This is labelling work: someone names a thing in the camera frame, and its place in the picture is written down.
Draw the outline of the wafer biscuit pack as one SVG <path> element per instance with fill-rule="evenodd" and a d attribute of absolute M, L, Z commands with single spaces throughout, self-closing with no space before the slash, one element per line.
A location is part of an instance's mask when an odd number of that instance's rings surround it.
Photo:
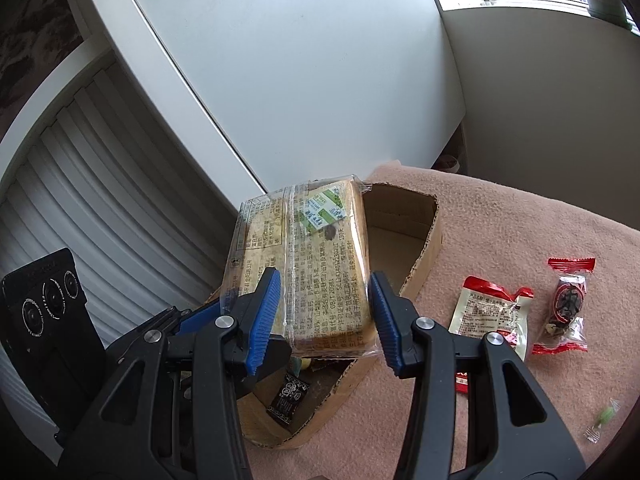
<path fill-rule="evenodd" d="M 368 191 L 370 185 L 351 174 L 242 203 L 222 279 L 222 312 L 275 268 L 281 292 L 271 331 L 296 356 L 357 359 L 378 352 L 367 292 Z"/>

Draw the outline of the pink table cloth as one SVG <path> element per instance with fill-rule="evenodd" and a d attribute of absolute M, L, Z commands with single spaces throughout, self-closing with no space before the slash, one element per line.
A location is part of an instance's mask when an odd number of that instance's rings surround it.
<path fill-rule="evenodd" d="M 558 200 L 390 162 L 374 183 L 434 196 L 442 249 L 416 310 L 451 333 L 502 336 L 587 463 L 639 396 L 639 233 Z"/>

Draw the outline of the black white candy wrapper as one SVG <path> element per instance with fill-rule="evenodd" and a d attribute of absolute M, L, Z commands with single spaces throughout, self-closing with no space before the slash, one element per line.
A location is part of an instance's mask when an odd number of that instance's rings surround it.
<path fill-rule="evenodd" d="M 277 394 L 267 408 L 267 413 L 279 425 L 291 426 L 295 412 L 305 399 L 310 387 L 310 382 L 287 370 Z"/>

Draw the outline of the small green wrapped candy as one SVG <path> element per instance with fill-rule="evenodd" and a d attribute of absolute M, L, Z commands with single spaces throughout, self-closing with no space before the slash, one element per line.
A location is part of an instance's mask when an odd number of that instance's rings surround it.
<path fill-rule="evenodd" d="M 608 401 L 608 404 L 597 414 L 594 422 L 586 429 L 584 437 L 588 442 L 597 444 L 601 439 L 602 429 L 608 425 L 620 410 L 620 402 L 615 399 Z"/>

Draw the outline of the red white snack pouch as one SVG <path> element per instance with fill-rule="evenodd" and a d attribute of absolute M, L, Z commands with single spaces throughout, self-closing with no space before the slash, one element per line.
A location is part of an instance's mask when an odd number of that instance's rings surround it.
<path fill-rule="evenodd" d="M 521 287 L 510 294 L 498 284 L 468 276 L 463 282 L 449 331 L 471 338 L 498 333 L 525 360 L 528 347 L 527 317 L 533 299 L 531 288 Z"/>

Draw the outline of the white slatted radiator cover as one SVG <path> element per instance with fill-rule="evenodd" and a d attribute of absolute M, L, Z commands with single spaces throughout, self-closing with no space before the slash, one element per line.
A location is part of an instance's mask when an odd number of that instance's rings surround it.
<path fill-rule="evenodd" d="M 100 35 L 62 59 L 2 139 L 1 269 L 68 248 L 104 344 L 204 304 L 234 222 Z"/>

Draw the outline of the colourful round jelly cup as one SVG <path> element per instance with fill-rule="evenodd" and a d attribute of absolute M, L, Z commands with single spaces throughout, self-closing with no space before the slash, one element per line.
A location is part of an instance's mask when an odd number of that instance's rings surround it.
<path fill-rule="evenodd" d="M 302 370 L 306 370 L 311 366 L 311 363 L 311 358 L 298 358 L 297 356 L 292 356 L 290 359 L 290 367 L 295 375 L 298 375 Z"/>

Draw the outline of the white cabinet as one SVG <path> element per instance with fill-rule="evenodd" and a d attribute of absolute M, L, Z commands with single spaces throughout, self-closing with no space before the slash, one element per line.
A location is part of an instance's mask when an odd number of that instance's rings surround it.
<path fill-rule="evenodd" d="M 436 0 L 82 0 L 233 205 L 382 162 L 427 168 L 464 117 Z"/>

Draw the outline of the brown cardboard box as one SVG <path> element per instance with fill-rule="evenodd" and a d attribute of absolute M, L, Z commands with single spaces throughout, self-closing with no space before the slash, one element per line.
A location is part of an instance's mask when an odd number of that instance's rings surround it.
<path fill-rule="evenodd" d="M 319 431 L 382 354 L 374 288 L 413 300 L 442 247 L 436 198 L 354 176 L 281 188 L 242 203 L 220 288 L 229 313 L 265 270 L 281 277 L 271 333 L 285 360 L 238 403 L 242 434 L 298 448 Z"/>

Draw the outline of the red dates candy bag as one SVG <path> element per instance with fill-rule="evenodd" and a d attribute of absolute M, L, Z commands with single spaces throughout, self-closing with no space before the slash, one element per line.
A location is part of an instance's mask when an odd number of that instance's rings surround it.
<path fill-rule="evenodd" d="M 597 259 L 549 258 L 548 266 L 558 276 L 542 329 L 533 344 L 537 356 L 555 356 L 567 351 L 587 352 L 585 320 L 582 315 L 588 276 Z"/>

